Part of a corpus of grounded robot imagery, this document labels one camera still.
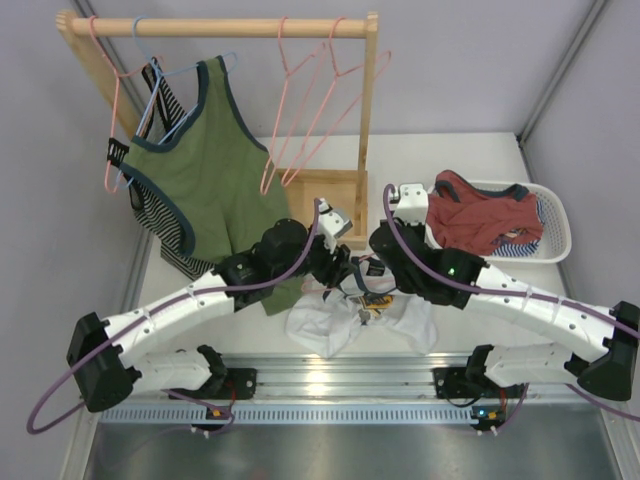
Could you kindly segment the pink wire hanger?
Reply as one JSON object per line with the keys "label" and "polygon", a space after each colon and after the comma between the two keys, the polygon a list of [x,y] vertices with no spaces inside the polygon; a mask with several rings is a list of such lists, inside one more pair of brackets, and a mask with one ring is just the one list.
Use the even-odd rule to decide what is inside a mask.
{"label": "pink wire hanger", "polygon": [[344,297],[383,296],[396,291],[396,281],[391,270],[386,267],[375,254],[352,256],[350,262],[355,266],[354,272],[345,278],[337,287],[322,286],[309,277],[302,284],[304,294],[323,294],[333,292]]}

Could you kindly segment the white graphic tank top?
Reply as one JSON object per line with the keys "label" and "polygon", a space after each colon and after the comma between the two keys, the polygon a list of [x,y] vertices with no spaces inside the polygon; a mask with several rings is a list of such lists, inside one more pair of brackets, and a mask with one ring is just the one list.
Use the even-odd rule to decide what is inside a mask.
{"label": "white graphic tank top", "polygon": [[302,292],[285,322],[290,339],[324,359],[336,356],[367,331],[397,335],[420,355],[429,353],[437,341],[432,305],[397,286],[383,296]]}

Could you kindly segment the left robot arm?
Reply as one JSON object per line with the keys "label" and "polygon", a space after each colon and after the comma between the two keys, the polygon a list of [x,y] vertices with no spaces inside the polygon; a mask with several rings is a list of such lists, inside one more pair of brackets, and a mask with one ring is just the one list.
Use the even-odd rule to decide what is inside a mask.
{"label": "left robot arm", "polygon": [[185,288],[145,307],[100,318],[81,317],[66,355],[88,411],[108,410],[132,394],[188,391],[214,397],[228,370],[210,346],[157,354],[155,348],[206,321],[231,315],[271,296],[278,283],[313,276],[332,288],[354,271],[339,239],[349,220],[330,211],[305,228],[282,219],[251,248],[225,258]]}

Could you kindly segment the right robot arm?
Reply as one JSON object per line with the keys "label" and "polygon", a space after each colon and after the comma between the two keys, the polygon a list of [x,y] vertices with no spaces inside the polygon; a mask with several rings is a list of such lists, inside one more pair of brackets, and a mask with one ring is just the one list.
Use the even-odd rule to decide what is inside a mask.
{"label": "right robot arm", "polygon": [[612,401],[632,396],[639,309],[607,308],[558,297],[455,248],[433,249],[414,227],[382,223],[369,245],[400,291],[439,306],[483,313],[546,338],[546,343],[481,345],[467,360],[466,382],[478,396],[524,383],[577,385]]}

